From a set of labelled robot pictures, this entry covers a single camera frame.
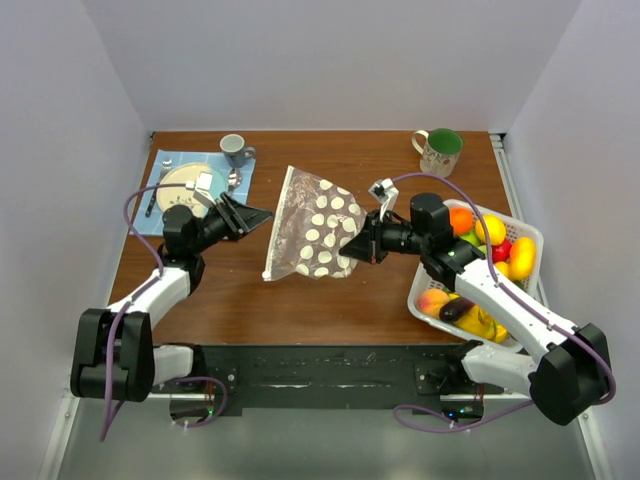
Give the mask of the polka dot zip bag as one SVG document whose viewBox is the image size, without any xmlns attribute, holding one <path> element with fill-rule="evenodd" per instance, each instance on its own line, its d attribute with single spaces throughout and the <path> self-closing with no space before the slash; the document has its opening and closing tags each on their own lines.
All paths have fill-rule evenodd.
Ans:
<svg viewBox="0 0 640 480">
<path fill-rule="evenodd" d="M 335 183 L 293 166 L 287 168 L 274 215 L 262 279 L 299 274 L 314 280 L 350 276 L 357 262 L 341 247 L 355 238 L 366 211 Z"/>
</svg>

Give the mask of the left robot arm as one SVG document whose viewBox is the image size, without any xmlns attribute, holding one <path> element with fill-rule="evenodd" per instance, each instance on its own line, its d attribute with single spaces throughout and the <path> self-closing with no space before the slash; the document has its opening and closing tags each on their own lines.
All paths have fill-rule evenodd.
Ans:
<svg viewBox="0 0 640 480">
<path fill-rule="evenodd" d="M 242 239 L 272 215 L 226 194 L 215 199 L 202 218 L 185 205 L 165 211 L 159 267 L 122 300 L 87 309 L 80 316 L 70 377 L 72 394 L 142 402 L 153 387 L 172 380 L 185 392 L 200 390 L 207 380 L 207 368 L 198 361 L 196 347 L 157 346 L 152 329 L 199 286 L 206 249 L 223 239 Z"/>
</svg>

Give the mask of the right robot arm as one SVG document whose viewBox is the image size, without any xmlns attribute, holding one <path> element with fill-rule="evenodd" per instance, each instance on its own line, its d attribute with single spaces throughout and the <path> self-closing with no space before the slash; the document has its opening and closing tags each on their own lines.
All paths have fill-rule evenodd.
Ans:
<svg viewBox="0 0 640 480">
<path fill-rule="evenodd" d="M 426 272 L 446 288 L 483 308 L 523 346 L 521 354 L 468 341 L 445 369 L 448 386 L 469 392 L 478 383 L 526 395 L 558 425 L 612 399 L 616 384 L 607 339 L 595 325 L 576 326 L 512 285 L 475 246 L 457 238 L 449 210 L 437 194 L 410 202 L 410 217 L 376 210 L 339 250 L 376 264 L 388 253 L 417 255 Z"/>
</svg>

